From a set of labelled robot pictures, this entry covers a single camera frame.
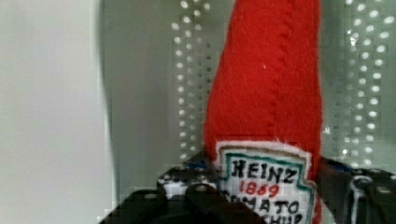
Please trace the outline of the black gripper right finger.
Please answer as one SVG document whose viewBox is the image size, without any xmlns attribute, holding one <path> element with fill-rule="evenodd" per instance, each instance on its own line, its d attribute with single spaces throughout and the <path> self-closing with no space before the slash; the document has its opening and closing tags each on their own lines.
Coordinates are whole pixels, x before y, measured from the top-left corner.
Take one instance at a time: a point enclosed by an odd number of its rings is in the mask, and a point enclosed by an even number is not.
<svg viewBox="0 0 396 224">
<path fill-rule="evenodd" d="M 317 184 L 336 224 L 396 224 L 395 174 L 322 158 Z"/>
</svg>

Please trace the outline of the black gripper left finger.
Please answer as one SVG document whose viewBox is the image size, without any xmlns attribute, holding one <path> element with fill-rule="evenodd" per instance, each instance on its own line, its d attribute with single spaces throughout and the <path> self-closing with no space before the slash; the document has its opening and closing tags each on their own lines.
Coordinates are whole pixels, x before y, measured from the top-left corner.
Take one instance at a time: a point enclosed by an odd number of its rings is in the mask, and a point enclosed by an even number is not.
<svg viewBox="0 0 396 224">
<path fill-rule="evenodd" d="M 156 189 L 131 193 L 99 224 L 262 224 L 240 200 L 228 202 L 217 181 L 199 152 L 160 175 Z"/>
</svg>

